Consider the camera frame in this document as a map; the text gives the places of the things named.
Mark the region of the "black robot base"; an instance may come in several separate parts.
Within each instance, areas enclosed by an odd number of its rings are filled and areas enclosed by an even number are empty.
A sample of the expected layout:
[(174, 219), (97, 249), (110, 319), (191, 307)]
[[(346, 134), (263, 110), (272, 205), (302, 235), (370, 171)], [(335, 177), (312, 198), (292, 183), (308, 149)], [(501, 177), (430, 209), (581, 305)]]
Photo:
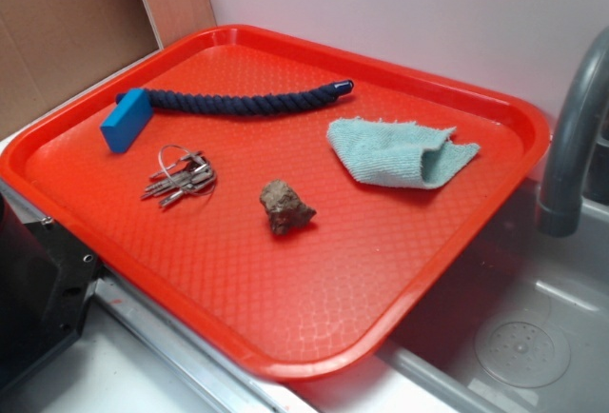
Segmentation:
[(82, 335), (99, 276), (96, 253), (62, 225), (23, 223), (1, 199), (1, 392)]

